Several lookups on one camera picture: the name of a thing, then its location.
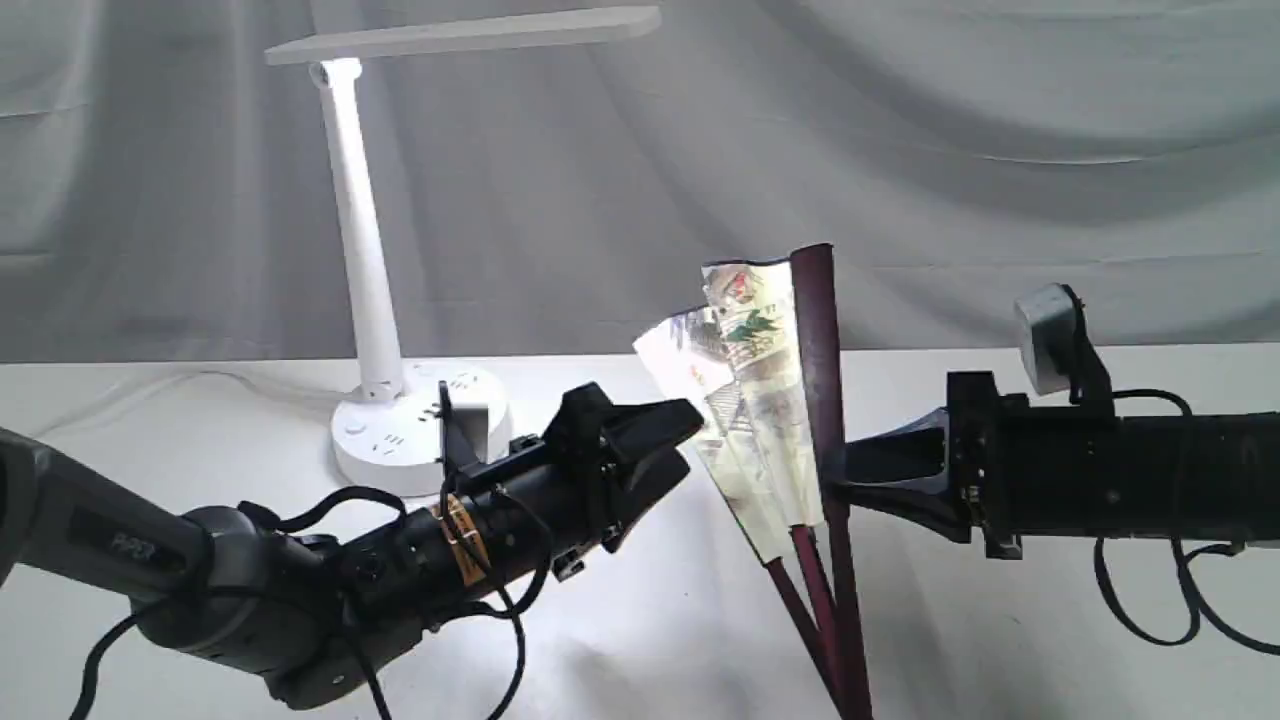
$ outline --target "lamp base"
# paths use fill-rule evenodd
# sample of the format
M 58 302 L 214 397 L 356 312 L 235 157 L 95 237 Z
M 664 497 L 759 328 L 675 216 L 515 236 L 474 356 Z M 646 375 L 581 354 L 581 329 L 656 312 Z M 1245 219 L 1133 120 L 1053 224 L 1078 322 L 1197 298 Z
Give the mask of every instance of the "lamp base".
M 511 413 L 492 373 L 458 363 L 406 363 L 404 392 L 388 402 L 348 400 L 334 410 L 330 430 L 338 468 L 353 484 L 401 497 L 439 492 L 440 391 L 449 386 L 454 419 L 485 462 L 507 454 Z

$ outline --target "white cloth backdrop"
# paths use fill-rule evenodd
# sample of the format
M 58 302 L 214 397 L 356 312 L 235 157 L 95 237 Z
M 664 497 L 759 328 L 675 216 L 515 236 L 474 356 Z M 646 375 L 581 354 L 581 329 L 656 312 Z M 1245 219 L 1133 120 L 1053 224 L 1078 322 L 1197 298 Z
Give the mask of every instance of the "white cloth backdrop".
M 349 355 L 319 101 L 261 50 L 582 4 L 4 3 L 0 360 Z M 627 351 L 701 261 L 813 242 L 846 347 L 1009 345 L 1051 281 L 1103 341 L 1280 340 L 1274 0 L 663 9 L 366 64 L 408 352 Z

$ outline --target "table surface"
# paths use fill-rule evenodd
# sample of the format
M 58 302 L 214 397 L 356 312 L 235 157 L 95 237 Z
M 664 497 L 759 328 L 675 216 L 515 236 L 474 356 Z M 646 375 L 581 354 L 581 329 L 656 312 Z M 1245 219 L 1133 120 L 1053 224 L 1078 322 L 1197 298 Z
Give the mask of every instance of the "table surface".
M 1280 407 L 1280 345 L 1107 348 L 1115 386 L 1183 393 L 1201 413 Z M 658 398 L 631 356 L 480 359 L 511 393 L 517 433 L 540 432 L 559 395 L 596 380 L 617 402 Z M 357 382 L 349 360 L 227 364 L 316 388 Z M 0 368 L 0 427 L 32 430 L 133 375 L 182 364 Z M 1004 392 L 1028 383 L 1015 351 L 845 354 L 849 437 L 883 432 L 943 401 L 947 370 L 991 369 Z M 1158 404 L 1129 414 L 1165 413 Z M 282 404 L 220 377 L 145 392 L 49 442 L 160 506 L 182 512 L 252 500 L 282 516 L 339 484 L 323 409 Z M 321 527 L 342 538 L 384 521 L 353 503 Z M 1084 539 L 1032 538 L 997 562 L 895 518 L 854 511 L 858 583 L 879 720 L 909 717 L 1263 717 L 1280 706 L 1274 661 L 1206 628 L 1162 650 L 1107 612 Z M 1181 632 L 1167 546 L 1111 544 L 1117 589 L 1157 634 Z M 1206 561 L 1208 600 L 1245 632 L 1280 638 L 1267 598 L 1280 555 Z M 109 593 L 15 568 L 0 589 L 0 717 L 69 714 L 90 646 L 127 610 Z M 527 615 L 529 670 L 508 717 L 833 719 L 822 684 L 764 571 L 700 468 L 618 555 L 548 587 Z M 397 717 L 484 717 L 515 659 L 511 626 L 486 619 L 428 635 L 383 673 Z M 151 647 L 137 634 L 106 659 L 96 720 L 296 717 L 252 676 Z M 366 692 L 306 715 L 374 719 Z

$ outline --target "white desk lamp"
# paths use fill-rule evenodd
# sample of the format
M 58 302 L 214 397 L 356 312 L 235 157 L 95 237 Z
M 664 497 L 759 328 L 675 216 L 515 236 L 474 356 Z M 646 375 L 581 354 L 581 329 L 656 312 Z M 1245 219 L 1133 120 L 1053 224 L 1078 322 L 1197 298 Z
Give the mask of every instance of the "white desk lamp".
M 507 395 L 495 377 L 461 364 L 406 368 L 401 357 L 356 104 L 361 58 L 608 42 L 649 33 L 660 20 L 658 8 L 602 8 L 315 35 L 266 50 L 271 65 L 308 63 L 324 106 L 360 360 L 358 397 L 339 404 L 330 425 L 351 482 L 402 496 L 439 489 L 442 379 L 481 460 L 499 457 L 511 439 Z

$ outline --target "desk lamp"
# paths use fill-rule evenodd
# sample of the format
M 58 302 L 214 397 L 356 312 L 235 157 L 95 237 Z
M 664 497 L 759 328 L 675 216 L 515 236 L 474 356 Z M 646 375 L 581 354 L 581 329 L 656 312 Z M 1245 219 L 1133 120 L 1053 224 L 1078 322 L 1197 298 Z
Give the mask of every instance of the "desk lamp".
M 361 60 L 609 42 L 646 35 L 660 19 L 653 6 L 602 8 L 314 35 L 266 50 L 271 65 L 306 63 L 324 108 L 360 363 L 360 388 L 338 405 L 330 432 L 338 466 L 352 483 L 401 496 L 439 489 L 440 380 L 448 382 L 456 421 L 480 460 L 495 460 L 511 439 L 507 395 L 495 377 L 479 368 L 406 363 L 401 356 L 360 131 Z

